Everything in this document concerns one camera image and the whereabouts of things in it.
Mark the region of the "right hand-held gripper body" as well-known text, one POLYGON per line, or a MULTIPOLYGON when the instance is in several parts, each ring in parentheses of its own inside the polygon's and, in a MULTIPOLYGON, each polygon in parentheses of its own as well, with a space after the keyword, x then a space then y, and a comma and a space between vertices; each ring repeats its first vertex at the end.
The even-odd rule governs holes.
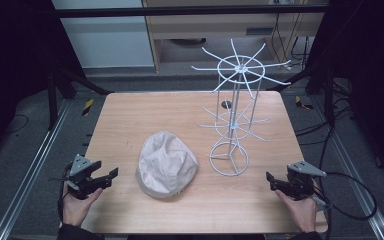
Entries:
POLYGON ((314 194, 314 177, 326 177, 327 173, 305 160, 287 165, 287 184, 282 190, 294 200, 302 200, 314 194))

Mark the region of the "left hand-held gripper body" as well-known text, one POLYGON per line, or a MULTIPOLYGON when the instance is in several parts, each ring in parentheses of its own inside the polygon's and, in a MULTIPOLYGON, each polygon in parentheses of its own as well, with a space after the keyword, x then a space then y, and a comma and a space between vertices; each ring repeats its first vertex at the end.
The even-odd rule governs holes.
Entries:
POLYGON ((64 173, 63 181, 68 185, 69 192, 77 199, 84 200, 97 190, 93 186, 95 179, 92 174, 85 173, 85 169, 93 162, 96 161, 77 155, 64 173))

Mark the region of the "beige cloth hat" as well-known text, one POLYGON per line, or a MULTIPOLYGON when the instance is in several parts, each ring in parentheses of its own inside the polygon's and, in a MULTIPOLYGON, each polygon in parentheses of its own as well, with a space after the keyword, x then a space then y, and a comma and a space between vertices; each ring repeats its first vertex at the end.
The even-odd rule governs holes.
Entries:
POLYGON ((175 134, 160 131, 142 146, 136 179, 145 194, 163 199, 182 192, 197 171, 198 161, 189 147, 175 134))

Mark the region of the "white wire hat rack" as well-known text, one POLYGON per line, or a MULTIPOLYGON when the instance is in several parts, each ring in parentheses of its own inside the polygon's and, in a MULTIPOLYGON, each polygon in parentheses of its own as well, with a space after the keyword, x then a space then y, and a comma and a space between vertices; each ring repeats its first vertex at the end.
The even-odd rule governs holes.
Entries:
POLYGON ((250 163, 249 155, 243 142, 252 136, 260 141, 266 139, 254 133, 254 124, 268 121, 255 119, 258 97, 262 91, 262 83, 271 83, 288 86, 289 82, 279 81, 267 75, 268 68, 284 67, 290 61, 265 64, 257 59, 264 50, 265 44, 252 56, 239 54, 233 40, 230 40, 233 54, 220 57, 205 48, 202 50, 209 56, 218 60, 213 68, 193 67, 197 71, 214 71, 218 74, 218 85, 212 90, 217 94, 216 108, 204 110, 214 117, 212 124, 200 124, 202 128, 214 129, 219 139, 211 147, 209 163, 211 167, 223 176, 239 176, 244 173, 250 163), (230 101, 231 108, 224 109, 223 101, 230 101))

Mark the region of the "person's right hand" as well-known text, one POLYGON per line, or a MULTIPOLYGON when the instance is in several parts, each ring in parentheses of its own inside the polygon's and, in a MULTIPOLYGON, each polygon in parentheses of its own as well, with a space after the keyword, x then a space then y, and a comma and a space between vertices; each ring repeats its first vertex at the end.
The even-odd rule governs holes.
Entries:
POLYGON ((287 207, 294 223, 301 232, 310 233, 316 230, 317 204, 313 199, 306 198, 295 201, 280 190, 276 190, 275 194, 287 207))

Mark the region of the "person's left hand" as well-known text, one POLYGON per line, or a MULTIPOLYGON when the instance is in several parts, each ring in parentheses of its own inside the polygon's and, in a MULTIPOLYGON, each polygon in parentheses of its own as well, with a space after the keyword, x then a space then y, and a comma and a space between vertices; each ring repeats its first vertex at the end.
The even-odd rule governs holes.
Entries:
POLYGON ((103 189, 98 188, 86 199, 80 200, 74 197, 69 192, 68 185, 64 184, 62 223, 80 227, 85 220, 92 204, 100 197, 102 193, 103 189))

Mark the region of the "person's right dark sleeve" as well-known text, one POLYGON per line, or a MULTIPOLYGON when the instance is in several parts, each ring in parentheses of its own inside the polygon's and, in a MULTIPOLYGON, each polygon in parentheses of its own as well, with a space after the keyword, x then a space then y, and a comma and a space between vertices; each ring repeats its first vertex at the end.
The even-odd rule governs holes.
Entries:
POLYGON ((289 240, 322 240, 322 238, 318 232, 313 231, 313 232, 301 232, 293 236, 289 240))

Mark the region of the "person's dark sleeve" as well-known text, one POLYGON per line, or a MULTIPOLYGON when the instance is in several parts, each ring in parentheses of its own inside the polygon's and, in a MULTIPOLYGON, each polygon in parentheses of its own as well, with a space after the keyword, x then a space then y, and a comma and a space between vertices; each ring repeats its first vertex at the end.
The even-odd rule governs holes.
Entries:
POLYGON ((322 238, 318 232, 313 231, 313 232, 301 232, 293 236, 289 240, 322 240, 322 238))
POLYGON ((57 240, 105 240, 105 237, 81 227, 63 224, 58 230, 57 240))

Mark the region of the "person's left dark sleeve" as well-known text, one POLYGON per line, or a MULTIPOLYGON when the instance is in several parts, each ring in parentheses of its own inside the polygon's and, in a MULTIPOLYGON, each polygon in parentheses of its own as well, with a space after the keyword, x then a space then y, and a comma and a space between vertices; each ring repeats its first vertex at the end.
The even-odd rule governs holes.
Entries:
POLYGON ((81 227, 63 224, 58 230, 57 240, 105 240, 105 237, 81 227))

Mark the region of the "black yellow striped tape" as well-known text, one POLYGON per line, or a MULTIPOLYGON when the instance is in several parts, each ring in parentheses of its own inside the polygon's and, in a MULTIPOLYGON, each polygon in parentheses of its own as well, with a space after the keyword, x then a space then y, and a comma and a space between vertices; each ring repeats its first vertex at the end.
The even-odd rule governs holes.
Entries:
POLYGON ((88 99, 85 103, 85 106, 82 110, 82 116, 88 115, 92 105, 93 105, 94 99, 88 99))
POLYGON ((296 104, 297 107, 301 107, 301 108, 304 108, 304 109, 307 109, 307 110, 314 109, 311 104, 304 104, 302 99, 299 96, 295 97, 295 104, 296 104))

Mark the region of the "black metal stand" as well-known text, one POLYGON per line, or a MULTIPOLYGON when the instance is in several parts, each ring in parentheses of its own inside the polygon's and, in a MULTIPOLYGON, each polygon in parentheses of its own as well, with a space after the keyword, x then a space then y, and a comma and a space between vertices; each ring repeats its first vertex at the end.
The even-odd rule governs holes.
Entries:
POLYGON ((109 90, 105 90, 94 83, 88 81, 85 77, 80 76, 70 70, 58 65, 51 68, 47 76, 47 93, 49 105, 49 130, 52 130, 58 120, 58 108, 56 91, 59 90, 65 99, 73 99, 76 96, 76 91, 71 82, 74 81, 80 85, 92 90, 100 95, 110 94, 109 90))
POLYGON ((288 79, 290 84, 294 84, 301 79, 309 77, 310 80, 305 87, 307 94, 317 94, 321 89, 324 90, 324 117, 327 123, 335 126, 333 110, 333 70, 328 64, 313 64, 306 67, 301 72, 288 79))

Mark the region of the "white cabinet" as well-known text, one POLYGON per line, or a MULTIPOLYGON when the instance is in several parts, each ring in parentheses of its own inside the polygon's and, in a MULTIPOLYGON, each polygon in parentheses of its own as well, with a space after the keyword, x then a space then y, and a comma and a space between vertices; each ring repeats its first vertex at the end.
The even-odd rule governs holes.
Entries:
MULTIPOLYGON (((142 7, 141 0, 52 0, 57 10, 142 7)), ((84 69, 153 67, 143 16, 63 18, 63 26, 84 69)))

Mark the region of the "light wooden desk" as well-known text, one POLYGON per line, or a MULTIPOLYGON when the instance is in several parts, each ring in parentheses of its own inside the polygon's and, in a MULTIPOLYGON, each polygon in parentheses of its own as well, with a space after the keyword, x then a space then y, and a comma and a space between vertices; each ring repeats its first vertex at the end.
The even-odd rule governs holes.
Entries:
MULTIPOLYGON (((328 0, 141 0, 145 7, 316 5, 328 0)), ((314 37, 322 13, 272 13, 148 16, 146 18, 154 64, 162 67, 162 47, 168 40, 256 38, 266 44, 271 59, 278 63, 291 57, 298 37, 314 37)))

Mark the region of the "aluminium floor rail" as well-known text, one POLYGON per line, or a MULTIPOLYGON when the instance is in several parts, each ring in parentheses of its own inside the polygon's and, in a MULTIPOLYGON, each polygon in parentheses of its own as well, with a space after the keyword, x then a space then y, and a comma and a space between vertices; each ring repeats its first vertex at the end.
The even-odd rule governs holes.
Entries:
MULTIPOLYGON (((332 128, 332 133, 330 134, 331 141, 333 144, 333 149, 336 155, 338 156, 338 161, 341 165, 342 171, 346 175, 353 177, 356 180, 363 183, 364 180, 362 179, 361 175, 358 173, 355 165, 352 163, 351 157, 346 151, 343 141, 340 139, 339 135, 335 132, 335 113, 327 113, 325 111, 324 103, 320 99, 312 96, 311 100, 320 118, 323 121, 326 121, 329 124, 329 126, 332 128)), ((362 211, 366 216, 368 216, 376 206, 374 198, 370 195, 368 190, 365 190, 363 188, 362 185, 359 185, 354 181, 352 181, 350 185, 362 211)), ((372 228, 376 238, 378 240, 384 240, 384 216, 381 210, 377 209, 377 211, 373 214, 372 217, 370 217, 367 220, 367 222, 372 228)))
POLYGON ((71 100, 63 100, 61 107, 57 112, 57 120, 54 126, 46 132, 24 178, 20 183, 9 207, 0 220, 0 240, 7 240, 15 222, 17 221, 21 210, 36 182, 36 179, 42 169, 43 164, 57 138, 57 135, 63 125, 67 112, 71 106, 71 100))

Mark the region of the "black horizontal frame bar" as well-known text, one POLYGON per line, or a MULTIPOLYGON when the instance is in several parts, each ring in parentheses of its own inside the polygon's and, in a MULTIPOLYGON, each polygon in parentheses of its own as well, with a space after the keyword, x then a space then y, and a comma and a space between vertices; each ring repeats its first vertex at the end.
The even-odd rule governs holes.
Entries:
POLYGON ((105 9, 63 9, 55 10, 53 11, 53 14, 57 15, 60 18, 85 18, 172 15, 182 16, 224 14, 321 13, 328 11, 330 7, 330 4, 141 7, 105 9))

